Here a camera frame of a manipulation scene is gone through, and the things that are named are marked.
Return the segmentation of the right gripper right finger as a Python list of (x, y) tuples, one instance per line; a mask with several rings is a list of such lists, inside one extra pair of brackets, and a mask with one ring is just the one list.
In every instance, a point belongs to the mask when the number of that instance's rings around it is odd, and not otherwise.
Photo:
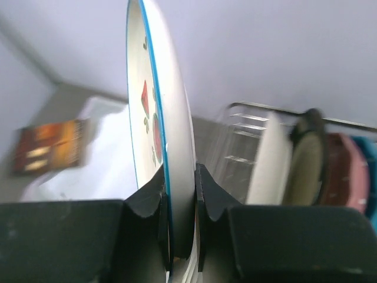
[(376, 235), (356, 210), (243, 205), (202, 164), (195, 184), (204, 282), (376, 281)]

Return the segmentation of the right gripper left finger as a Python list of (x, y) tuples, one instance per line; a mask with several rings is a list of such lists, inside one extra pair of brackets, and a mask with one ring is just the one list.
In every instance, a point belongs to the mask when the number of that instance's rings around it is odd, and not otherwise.
[(164, 171), (126, 200), (4, 203), (2, 282), (166, 282)]

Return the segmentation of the brown floral pattern plate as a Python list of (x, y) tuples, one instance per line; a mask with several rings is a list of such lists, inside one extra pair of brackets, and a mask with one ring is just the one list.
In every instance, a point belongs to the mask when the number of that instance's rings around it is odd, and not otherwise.
[(247, 205), (281, 205), (292, 159), (292, 142), (277, 114), (267, 115), (247, 191)]

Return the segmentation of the black rimmed beige plate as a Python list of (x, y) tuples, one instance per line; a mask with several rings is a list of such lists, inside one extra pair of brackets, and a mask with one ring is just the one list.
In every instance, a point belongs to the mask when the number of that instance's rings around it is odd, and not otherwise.
[(317, 205), (326, 187), (329, 166), (325, 121), (321, 111), (310, 108), (302, 113), (289, 139), (293, 153), (282, 204)]

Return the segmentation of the white watermelon pattern plate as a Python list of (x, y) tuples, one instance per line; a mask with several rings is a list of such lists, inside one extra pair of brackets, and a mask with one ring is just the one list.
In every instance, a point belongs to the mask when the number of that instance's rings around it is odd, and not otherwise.
[(126, 55), (136, 182), (142, 187), (162, 170), (173, 260), (169, 280), (200, 282), (191, 112), (174, 43), (154, 1), (128, 3)]

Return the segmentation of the pink polka dot plate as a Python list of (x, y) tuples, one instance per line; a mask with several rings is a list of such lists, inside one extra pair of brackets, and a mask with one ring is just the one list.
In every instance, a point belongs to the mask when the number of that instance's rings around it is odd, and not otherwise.
[(327, 140), (328, 182), (320, 204), (346, 206), (364, 213), (370, 189), (368, 165), (364, 155), (346, 134), (330, 133)]

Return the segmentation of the dark brown book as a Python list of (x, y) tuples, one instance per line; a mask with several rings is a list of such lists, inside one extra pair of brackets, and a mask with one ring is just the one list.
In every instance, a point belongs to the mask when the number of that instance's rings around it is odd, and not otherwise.
[(11, 172), (41, 175), (84, 164), (90, 123), (75, 119), (19, 130)]

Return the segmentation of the teal polka dot plate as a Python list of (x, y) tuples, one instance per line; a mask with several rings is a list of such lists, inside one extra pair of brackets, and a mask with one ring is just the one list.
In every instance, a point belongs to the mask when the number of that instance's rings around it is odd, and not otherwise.
[(363, 136), (352, 136), (368, 164), (370, 189), (365, 215), (376, 230), (376, 143)]

